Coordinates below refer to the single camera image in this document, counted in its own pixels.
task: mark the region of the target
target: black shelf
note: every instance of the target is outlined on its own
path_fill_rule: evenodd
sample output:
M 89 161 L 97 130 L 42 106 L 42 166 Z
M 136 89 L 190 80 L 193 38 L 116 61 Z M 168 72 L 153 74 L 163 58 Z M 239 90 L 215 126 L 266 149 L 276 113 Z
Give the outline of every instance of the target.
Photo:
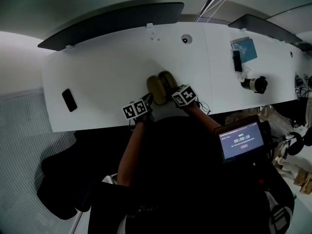
M 182 2 L 153 3 L 109 11 L 78 22 L 44 40 L 38 48 L 60 51 L 67 45 L 106 35 L 112 32 L 146 26 L 147 23 L 176 23 L 181 15 Z
M 291 32 L 261 18 L 246 14 L 229 24 L 230 28 L 243 29 L 262 34 L 286 43 L 302 42 L 302 39 Z

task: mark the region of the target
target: electronic device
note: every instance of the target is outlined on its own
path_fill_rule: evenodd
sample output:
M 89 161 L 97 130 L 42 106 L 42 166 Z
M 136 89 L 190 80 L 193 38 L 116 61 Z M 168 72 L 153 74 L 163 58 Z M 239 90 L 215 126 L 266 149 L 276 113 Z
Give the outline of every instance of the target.
M 223 163 L 238 159 L 254 162 L 259 154 L 267 151 L 257 115 L 218 127 L 214 134 L 218 139 Z
M 68 107 L 68 110 L 70 112 L 74 111 L 75 109 L 77 109 L 77 105 L 75 103 L 75 100 L 72 96 L 72 93 L 70 92 L 69 89 L 66 89 L 63 93 L 62 96 L 64 98 L 64 101 Z
M 240 52 L 238 50 L 233 51 L 233 61 L 234 61 L 235 71 L 242 72 L 243 68 L 242 68 L 242 63 L 240 60 Z

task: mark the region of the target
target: blue card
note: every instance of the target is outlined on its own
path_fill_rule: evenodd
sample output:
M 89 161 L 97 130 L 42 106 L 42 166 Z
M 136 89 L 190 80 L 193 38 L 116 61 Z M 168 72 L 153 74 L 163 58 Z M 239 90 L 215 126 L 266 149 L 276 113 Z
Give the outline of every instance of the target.
M 241 62 L 247 62 L 257 58 L 257 52 L 254 48 L 254 41 L 252 39 L 246 39 L 232 43 L 233 50 L 240 51 Z

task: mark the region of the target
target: small white bracket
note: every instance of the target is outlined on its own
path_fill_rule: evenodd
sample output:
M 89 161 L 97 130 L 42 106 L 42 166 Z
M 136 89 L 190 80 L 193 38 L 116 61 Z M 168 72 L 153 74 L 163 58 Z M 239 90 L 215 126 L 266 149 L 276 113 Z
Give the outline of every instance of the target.
M 156 36 L 154 33 L 154 25 L 150 22 L 146 24 L 147 33 L 150 35 L 151 40 L 160 41 L 160 37 Z
M 267 37 L 270 41 L 274 41 L 274 38 L 272 37 Z
M 72 49 L 72 48 L 74 48 L 75 46 L 74 45 L 66 45 L 65 46 L 65 48 L 67 48 L 67 49 Z

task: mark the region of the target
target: camera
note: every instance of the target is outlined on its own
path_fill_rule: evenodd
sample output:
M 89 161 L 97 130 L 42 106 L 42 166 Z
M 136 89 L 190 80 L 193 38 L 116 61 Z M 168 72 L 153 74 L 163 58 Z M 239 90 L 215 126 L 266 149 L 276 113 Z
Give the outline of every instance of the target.
M 192 43 L 193 39 L 190 35 L 188 34 L 184 34 L 182 37 L 181 37 L 181 40 L 182 42 L 184 42 L 185 44 L 190 44 Z

